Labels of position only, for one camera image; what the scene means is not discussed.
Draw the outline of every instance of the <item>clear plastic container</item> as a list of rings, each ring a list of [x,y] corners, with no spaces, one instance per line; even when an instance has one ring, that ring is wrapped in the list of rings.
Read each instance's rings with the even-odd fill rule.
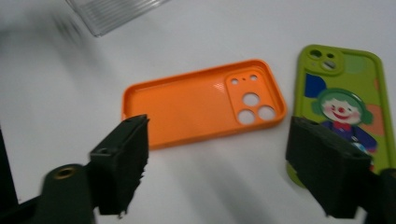
[[[168,0],[66,0],[94,36],[102,36]]]

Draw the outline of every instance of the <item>cartoon print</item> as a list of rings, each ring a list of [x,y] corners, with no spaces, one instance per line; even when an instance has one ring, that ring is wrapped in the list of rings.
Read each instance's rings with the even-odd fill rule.
[[[342,89],[327,89],[318,95],[312,104],[313,111],[327,118],[321,124],[345,138],[361,151],[375,152],[377,142],[358,125],[373,122],[373,114],[353,92]]]

